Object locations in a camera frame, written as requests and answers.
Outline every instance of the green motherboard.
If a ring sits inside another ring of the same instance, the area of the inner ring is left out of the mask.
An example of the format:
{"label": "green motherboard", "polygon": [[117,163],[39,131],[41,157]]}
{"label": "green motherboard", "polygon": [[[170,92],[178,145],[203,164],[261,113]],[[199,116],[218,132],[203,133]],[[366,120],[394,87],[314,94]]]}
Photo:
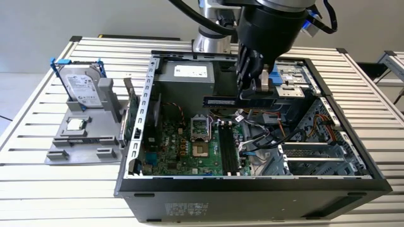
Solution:
{"label": "green motherboard", "polygon": [[[143,174],[223,176],[218,127],[218,124],[213,125],[210,142],[193,142],[190,124],[179,129],[178,122],[163,122],[161,149],[158,152],[146,154],[147,164],[143,167]],[[237,148],[239,142],[243,141],[243,130],[241,125],[234,125],[231,129]],[[241,175],[250,175],[249,160],[239,172]]]}

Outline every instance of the gray floor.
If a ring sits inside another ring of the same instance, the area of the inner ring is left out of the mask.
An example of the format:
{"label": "gray floor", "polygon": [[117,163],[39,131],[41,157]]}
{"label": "gray floor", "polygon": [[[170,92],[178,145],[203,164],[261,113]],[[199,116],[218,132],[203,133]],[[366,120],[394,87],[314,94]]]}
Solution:
{"label": "gray floor", "polygon": [[[14,119],[46,74],[0,73],[0,115]],[[0,135],[10,121],[0,118]]]}

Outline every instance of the hard disk drive label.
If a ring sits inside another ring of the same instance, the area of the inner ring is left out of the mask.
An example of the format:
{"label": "hard disk drive label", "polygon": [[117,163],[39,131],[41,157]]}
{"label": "hard disk drive label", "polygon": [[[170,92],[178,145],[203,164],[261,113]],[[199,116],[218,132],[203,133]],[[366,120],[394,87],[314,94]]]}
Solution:
{"label": "hard disk drive label", "polygon": [[70,82],[71,90],[78,102],[87,107],[102,106],[99,94],[95,89],[95,83],[90,76],[70,74],[66,76]]}

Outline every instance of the white wall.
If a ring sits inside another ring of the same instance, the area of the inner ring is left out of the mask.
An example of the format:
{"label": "white wall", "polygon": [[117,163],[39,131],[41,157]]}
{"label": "white wall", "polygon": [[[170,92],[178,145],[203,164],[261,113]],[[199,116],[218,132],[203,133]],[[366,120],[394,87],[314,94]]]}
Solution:
{"label": "white wall", "polygon": [[[197,0],[186,2],[198,7]],[[404,0],[330,2],[339,32],[314,39],[302,34],[297,45],[345,47],[361,61],[374,61],[387,49],[404,51]],[[329,19],[327,11],[322,12]],[[167,0],[0,0],[0,72],[46,72],[50,58],[59,55],[73,35],[191,40],[197,30],[195,22]]]}

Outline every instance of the hard drive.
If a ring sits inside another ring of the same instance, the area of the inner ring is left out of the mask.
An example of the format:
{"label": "hard drive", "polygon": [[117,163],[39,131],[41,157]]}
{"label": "hard drive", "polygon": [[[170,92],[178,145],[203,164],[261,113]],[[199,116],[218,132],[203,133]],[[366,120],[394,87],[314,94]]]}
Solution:
{"label": "hard drive", "polygon": [[62,80],[67,90],[70,101],[79,102],[82,108],[103,108],[102,101],[106,99],[99,91],[98,83],[106,78],[105,63],[99,61],[71,61],[61,59],[51,67]]}

